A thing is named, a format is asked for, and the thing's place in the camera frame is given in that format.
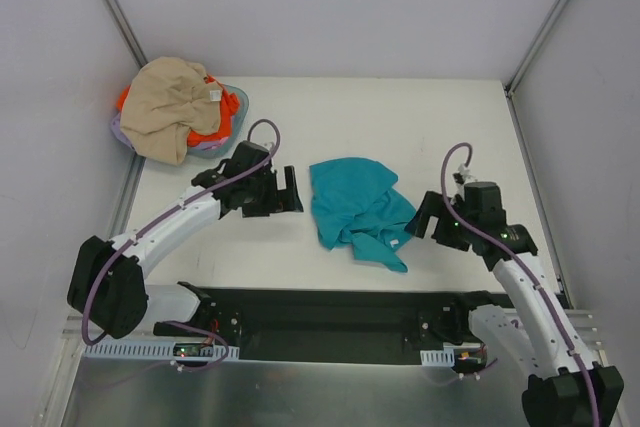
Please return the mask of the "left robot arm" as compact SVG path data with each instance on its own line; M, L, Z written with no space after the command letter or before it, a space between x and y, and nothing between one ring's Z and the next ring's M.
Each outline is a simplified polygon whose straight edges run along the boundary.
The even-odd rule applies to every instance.
M303 209L293 166L277 183L274 153L245 140L230 158L198 173L183 193L154 219L109 240L97 236L80 247L67 302L81 314L83 341L93 346L120 339L140 327L179 325L188 335L211 324L212 300L188 282L149 285L150 273L201 229L238 210L245 218Z

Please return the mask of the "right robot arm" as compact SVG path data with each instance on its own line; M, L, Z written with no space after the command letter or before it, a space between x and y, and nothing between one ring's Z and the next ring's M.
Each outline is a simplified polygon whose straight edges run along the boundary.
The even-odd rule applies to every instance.
M426 192L405 230L423 238L431 219L437 244L473 251L503 287L519 318L513 326L503 309L468 294L450 316L452 334L478 338L499 360L516 365L526 379L522 409L531 426L608 426L624 381L603 365L571 323L554 294L527 229L510 225L501 191L493 182L464 182L448 197Z

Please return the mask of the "teal t-shirt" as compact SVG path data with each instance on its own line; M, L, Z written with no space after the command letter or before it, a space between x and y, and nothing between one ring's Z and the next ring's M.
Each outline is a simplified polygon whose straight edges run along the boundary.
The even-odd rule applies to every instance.
M405 227L416 209L395 189L398 175L361 157L316 163L309 173L311 213L321 245L328 250L349 247L358 263L406 273L397 251L411 239Z

